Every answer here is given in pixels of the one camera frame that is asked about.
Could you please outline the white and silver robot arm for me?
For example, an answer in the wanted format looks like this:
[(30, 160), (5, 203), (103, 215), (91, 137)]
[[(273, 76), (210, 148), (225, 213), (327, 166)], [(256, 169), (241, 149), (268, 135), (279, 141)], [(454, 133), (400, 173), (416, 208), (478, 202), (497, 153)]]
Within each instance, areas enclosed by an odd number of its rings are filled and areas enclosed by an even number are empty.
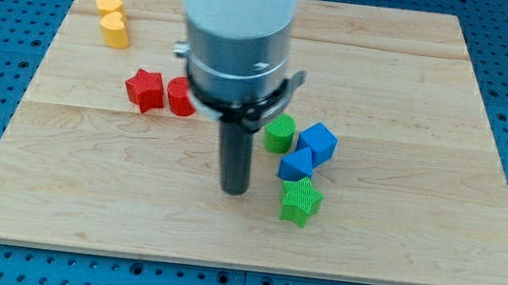
[(257, 132), (286, 110), (305, 71), (288, 76), (296, 0), (183, 0), (191, 100), (221, 123)]

